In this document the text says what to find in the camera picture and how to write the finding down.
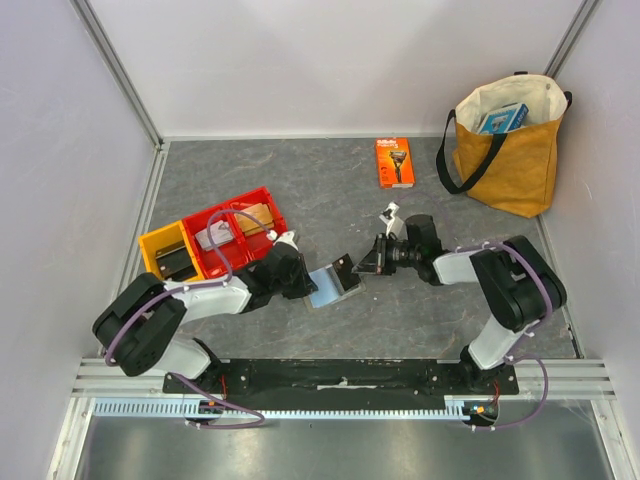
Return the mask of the grey card holder wallet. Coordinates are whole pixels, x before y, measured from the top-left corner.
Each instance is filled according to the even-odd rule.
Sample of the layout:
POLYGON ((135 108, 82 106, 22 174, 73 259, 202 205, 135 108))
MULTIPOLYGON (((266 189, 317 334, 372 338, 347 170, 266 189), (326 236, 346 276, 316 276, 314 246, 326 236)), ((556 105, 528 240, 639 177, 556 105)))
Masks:
POLYGON ((305 304, 310 310, 335 304, 365 291, 364 282, 360 279, 358 286, 345 292, 339 284, 332 264, 326 265, 309 274, 318 286, 317 292, 305 298, 305 304))

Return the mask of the black credit card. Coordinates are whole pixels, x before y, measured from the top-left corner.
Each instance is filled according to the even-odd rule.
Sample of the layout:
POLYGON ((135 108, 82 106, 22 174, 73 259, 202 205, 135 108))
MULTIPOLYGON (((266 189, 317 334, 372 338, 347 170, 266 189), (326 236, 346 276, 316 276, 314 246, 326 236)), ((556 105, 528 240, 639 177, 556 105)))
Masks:
POLYGON ((360 284, 359 276, 353 272, 354 264, 349 254, 344 254, 332 263, 341 288, 347 292, 360 284))

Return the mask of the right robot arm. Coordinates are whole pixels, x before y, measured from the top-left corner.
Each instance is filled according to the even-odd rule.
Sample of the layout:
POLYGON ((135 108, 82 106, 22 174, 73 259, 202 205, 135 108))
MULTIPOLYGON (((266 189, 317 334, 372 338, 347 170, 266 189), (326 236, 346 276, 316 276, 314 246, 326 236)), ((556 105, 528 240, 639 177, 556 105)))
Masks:
POLYGON ((399 268, 411 268, 432 286, 479 285, 490 317, 462 350, 457 377, 465 391, 481 393, 493 383, 518 342, 564 306, 566 289, 525 236, 450 251, 443 248, 430 215, 413 215, 402 222, 402 228, 404 238, 391 230, 377 235, 353 272, 390 276, 399 268))

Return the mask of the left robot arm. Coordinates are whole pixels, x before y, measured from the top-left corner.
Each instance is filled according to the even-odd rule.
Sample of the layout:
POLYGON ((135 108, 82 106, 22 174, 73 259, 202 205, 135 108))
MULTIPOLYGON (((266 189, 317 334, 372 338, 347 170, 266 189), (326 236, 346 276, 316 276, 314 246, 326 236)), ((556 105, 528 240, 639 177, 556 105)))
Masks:
POLYGON ((180 370, 190 386, 206 393, 219 384, 220 369, 197 340, 177 337, 182 324, 248 313, 274 296, 296 300, 317 290, 294 243, 276 241, 263 259, 227 278, 175 282, 143 273, 96 319, 92 332, 106 349, 106 364, 125 375, 139 376, 162 365, 180 370))

